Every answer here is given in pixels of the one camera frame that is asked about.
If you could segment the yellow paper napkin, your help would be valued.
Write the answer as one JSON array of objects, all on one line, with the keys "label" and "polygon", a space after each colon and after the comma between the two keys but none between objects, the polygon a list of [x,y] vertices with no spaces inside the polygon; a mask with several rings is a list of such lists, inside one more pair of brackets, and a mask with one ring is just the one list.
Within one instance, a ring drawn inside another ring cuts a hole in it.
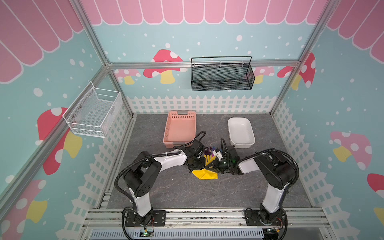
[{"label": "yellow paper napkin", "polygon": [[[210,164],[213,160],[216,159],[213,155],[204,155],[205,166]],[[192,173],[200,180],[216,180],[218,179],[218,174],[206,169],[194,170]]]}]

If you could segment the purple metal spoon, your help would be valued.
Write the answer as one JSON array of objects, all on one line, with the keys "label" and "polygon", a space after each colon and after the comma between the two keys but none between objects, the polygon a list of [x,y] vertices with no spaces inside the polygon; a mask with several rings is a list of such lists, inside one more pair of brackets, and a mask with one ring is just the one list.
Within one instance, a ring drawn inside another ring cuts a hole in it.
[{"label": "purple metal spoon", "polygon": [[211,154],[211,150],[208,147],[204,147],[204,155],[209,156]]}]

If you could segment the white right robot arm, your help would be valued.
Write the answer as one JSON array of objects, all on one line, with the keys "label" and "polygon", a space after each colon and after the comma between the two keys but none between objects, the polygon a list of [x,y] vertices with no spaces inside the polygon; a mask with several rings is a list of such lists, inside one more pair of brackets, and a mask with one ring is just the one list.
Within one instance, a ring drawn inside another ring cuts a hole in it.
[{"label": "white right robot arm", "polygon": [[282,240],[288,231],[288,216],[283,202],[289,189],[298,181],[300,170],[296,161],[287,153],[274,148],[256,152],[241,159],[234,147],[221,139],[221,148],[214,150],[216,157],[207,170],[232,175],[261,172],[268,182],[265,197],[256,209],[244,210],[247,226],[265,226],[265,240]]}]

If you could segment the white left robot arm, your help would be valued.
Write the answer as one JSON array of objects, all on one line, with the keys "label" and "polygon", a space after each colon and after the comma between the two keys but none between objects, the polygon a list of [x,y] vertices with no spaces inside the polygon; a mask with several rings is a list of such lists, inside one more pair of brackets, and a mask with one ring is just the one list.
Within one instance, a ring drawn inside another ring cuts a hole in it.
[{"label": "white left robot arm", "polygon": [[206,131],[201,131],[192,141],[175,146],[171,152],[150,154],[143,151],[118,173],[114,180],[114,188],[132,203],[131,207],[125,207],[122,211],[122,230],[128,240],[132,237],[126,230],[127,220],[138,223],[144,231],[155,221],[149,192],[160,172],[183,165],[187,166],[190,173],[205,168],[203,157],[205,146],[201,143],[205,135]]}]

